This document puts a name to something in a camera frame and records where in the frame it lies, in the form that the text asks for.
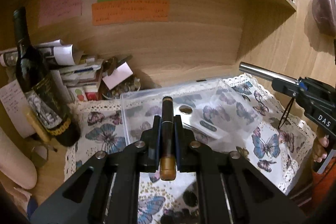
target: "black handle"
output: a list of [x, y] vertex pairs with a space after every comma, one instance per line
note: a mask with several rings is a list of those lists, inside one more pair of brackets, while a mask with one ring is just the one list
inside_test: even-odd
[[322, 174], [327, 167], [330, 160], [333, 158], [333, 156], [336, 154], [336, 142], [334, 139], [329, 139], [329, 145], [325, 149], [327, 152], [327, 157], [325, 159], [322, 159], [321, 162], [313, 162], [313, 171]]

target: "small bottle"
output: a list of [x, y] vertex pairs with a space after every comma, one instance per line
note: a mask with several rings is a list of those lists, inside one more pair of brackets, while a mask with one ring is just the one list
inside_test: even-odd
[[16, 78], [29, 106], [46, 131], [61, 145], [74, 145], [80, 134], [45, 59], [30, 43], [24, 7], [14, 11], [14, 34], [18, 51]]

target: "butterfly print tablecloth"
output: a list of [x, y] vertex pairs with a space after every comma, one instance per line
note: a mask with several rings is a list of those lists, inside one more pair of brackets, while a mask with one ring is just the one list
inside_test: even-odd
[[[281, 130], [277, 130], [283, 107], [250, 75], [243, 74], [224, 81], [262, 116], [262, 121], [246, 141], [236, 145], [237, 151], [286, 193], [312, 147], [315, 134], [304, 121], [293, 115], [289, 115]], [[218, 93], [218, 96], [225, 100], [225, 94]], [[188, 105], [192, 105], [197, 95], [187, 99]], [[65, 180], [95, 152], [114, 153], [126, 146], [120, 100], [77, 102], [70, 107], [80, 125], [81, 138], [67, 151]], [[161, 110], [155, 108], [141, 111], [148, 119], [139, 127], [139, 134], [151, 127], [150, 120], [155, 114], [161, 114]], [[211, 142], [211, 138], [201, 132], [194, 133], [199, 141]], [[194, 173], [178, 172], [176, 180], [170, 182], [161, 181], [158, 172], [141, 173], [138, 224], [197, 223], [195, 181]]]

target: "finger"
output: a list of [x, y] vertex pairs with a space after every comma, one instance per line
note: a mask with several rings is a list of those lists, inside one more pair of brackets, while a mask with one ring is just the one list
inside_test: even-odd
[[316, 162], [321, 162], [322, 161], [322, 158], [320, 158], [316, 153], [312, 153], [313, 155], [313, 160], [316, 161]]
[[318, 138], [319, 143], [323, 146], [323, 147], [328, 147], [329, 145], [329, 139], [327, 138], [327, 136], [324, 136], [322, 138]]
[[324, 159], [327, 157], [324, 147], [316, 140], [314, 141], [313, 151], [318, 157], [322, 157]]
[[324, 130], [322, 127], [318, 127], [316, 130], [316, 136], [318, 138], [323, 138], [326, 134], [324, 133]]

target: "metal rod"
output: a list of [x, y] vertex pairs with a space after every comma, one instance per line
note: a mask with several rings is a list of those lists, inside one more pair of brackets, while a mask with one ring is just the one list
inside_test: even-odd
[[295, 78], [289, 77], [287, 75], [282, 75], [280, 73], [276, 73], [274, 71], [267, 70], [245, 62], [240, 63], [239, 70], [271, 82], [273, 81], [273, 79], [282, 79], [295, 85], [298, 85], [299, 83], [299, 81]]

